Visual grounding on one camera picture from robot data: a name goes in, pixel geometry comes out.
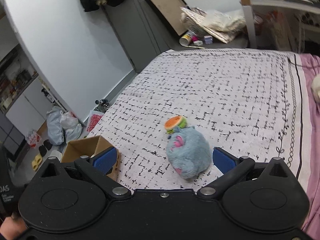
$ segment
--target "cardboard box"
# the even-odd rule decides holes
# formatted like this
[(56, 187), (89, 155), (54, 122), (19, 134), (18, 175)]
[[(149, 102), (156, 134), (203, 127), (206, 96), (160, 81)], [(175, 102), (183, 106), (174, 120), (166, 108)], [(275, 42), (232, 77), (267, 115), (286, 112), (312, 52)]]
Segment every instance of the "cardboard box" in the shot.
[[(90, 157), (99, 154), (109, 147), (114, 147), (102, 136), (94, 136), (90, 138), (74, 140), (68, 142), (67, 148), (62, 156), (62, 163), (70, 163), (80, 158), (82, 155), (88, 155)], [(117, 150), (117, 161), (112, 167), (111, 173), (107, 174), (108, 177), (117, 181), (119, 163), (120, 163), (120, 153)]]

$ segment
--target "pink plush ear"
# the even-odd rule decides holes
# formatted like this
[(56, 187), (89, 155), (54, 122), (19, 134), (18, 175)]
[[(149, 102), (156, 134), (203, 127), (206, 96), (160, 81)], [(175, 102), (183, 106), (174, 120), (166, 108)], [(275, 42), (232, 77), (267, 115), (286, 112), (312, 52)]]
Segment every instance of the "pink plush ear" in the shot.
[(180, 135), (178, 135), (176, 137), (176, 141), (173, 142), (175, 147), (179, 148), (183, 145), (183, 140), (182, 140), (182, 137)]
[(183, 140), (182, 140), (182, 137), (180, 135), (178, 135), (176, 137), (176, 140), (181, 144), (181, 146), (183, 145)]
[(182, 169), (176, 168), (175, 170), (176, 170), (176, 172), (177, 172), (179, 175), (182, 173)]

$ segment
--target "pink blanket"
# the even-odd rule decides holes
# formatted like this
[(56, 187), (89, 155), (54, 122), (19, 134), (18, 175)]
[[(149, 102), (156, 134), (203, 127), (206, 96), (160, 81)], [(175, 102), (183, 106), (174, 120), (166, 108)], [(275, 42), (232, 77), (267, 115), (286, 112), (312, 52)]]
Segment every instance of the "pink blanket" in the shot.
[(312, 124), (311, 174), (307, 189), (311, 209), (309, 217), (303, 225), (303, 231), (316, 240), (320, 239), (320, 105), (316, 104), (313, 98), (311, 83), (314, 77), (320, 74), (320, 58), (310, 54), (302, 54), (300, 58), (306, 78)]

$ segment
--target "black shoe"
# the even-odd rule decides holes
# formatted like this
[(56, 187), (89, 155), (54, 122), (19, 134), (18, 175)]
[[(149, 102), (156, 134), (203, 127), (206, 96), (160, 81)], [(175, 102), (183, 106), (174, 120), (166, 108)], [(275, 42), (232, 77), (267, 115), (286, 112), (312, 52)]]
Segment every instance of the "black shoe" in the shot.
[(52, 148), (52, 144), (49, 142), (49, 140), (45, 140), (43, 142), (43, 145), (47, 148), (48, 151), (50, 151)]
[(47, 149), (44, 147), (44, 145), (39, 146), (39, 152), (41, 157), (44, 157), (47, 153)]

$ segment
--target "white patterned bedspread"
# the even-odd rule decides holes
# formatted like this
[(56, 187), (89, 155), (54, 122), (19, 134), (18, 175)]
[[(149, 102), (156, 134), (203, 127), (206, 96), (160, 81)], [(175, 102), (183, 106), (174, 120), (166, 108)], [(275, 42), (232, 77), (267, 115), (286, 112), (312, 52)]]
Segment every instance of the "white patterned bedspread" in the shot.
[(169, 164), (164, 123), (183, 115), (212, 149), (222, 147), (257, 162), (284, 157), (306, 190), (311, 125), (300, 65), (299, 55), (291, 52), (163, 53), (123, 91), (89, 136), (102, 135), (119, 149), (117, 181), (130, 189), (198, 190), (222, 174), (212, 164), (184, 180)]

